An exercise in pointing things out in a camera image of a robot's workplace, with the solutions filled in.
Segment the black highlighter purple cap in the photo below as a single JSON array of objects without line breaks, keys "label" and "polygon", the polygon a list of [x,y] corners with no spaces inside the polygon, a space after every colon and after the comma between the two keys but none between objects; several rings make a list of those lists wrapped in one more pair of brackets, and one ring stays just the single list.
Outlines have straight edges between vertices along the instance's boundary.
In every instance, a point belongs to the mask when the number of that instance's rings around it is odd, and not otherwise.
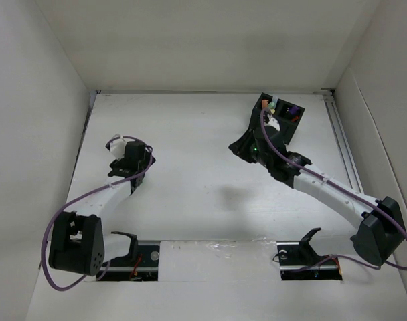
[{"label": "black highlighter purple cap", "polygon": [[290,109],[289,109],[289,114],[295,115],[298,111],[299,111],[299,107],[298,107],[298,106],[292,106],[292,107],[290,107]]}]

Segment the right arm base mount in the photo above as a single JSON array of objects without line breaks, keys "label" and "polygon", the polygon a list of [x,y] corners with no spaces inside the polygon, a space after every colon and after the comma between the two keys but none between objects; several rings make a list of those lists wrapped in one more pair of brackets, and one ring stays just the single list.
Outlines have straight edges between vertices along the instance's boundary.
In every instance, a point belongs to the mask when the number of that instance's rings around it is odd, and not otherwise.
[{"label": "right arm base mount", "polygon": [[279,264],[282,281],[343,280],[338,259],[318,255],[310,244],[320,230],[314,228],[298,241],[277,241],[272,260]]}]

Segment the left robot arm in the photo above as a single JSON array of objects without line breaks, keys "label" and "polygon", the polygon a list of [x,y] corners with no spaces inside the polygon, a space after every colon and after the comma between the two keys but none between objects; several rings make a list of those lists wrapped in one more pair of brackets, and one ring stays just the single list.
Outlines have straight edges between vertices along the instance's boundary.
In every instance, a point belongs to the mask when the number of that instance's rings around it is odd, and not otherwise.
[{"label": "left robot arm", "polygon": [[155,162],[153,149],[140,140],[112,142],[107,148],[115,159],[103,186],[78,197],[54,219],[48,256],[52,269],[95,276],[114,259],[124,265],[138,259],[137,236],[105,231],[103,221],[143,182]]}]

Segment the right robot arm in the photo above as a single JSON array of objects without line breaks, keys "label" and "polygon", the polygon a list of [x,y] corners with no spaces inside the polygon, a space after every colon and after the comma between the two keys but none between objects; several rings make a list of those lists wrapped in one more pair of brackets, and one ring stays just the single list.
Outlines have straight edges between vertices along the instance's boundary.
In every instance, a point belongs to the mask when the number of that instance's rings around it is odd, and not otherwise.
[{"label": "right robot arm", "polygon": [[305,156],[288,151],[273,126],[247,130],[229,149],[247,163],[260,163],[275,180],[340,214],[356,228],[351,241],[364,261],[381,266],[403,242],[399,228],[404,227],[404,220],[397,201],[364,195],[329,178]]}]

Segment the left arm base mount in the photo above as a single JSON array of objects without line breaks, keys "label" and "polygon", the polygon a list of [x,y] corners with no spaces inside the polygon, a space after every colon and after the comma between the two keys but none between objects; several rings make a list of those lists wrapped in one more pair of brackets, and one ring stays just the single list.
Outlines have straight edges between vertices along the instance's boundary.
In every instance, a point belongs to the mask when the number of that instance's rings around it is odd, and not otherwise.
[{"label": "left arm base mount", "polygon": [[113,232],[104,238],[105,258],[97,281],[156,282],[159,241],[139,241],[130,233]]}]

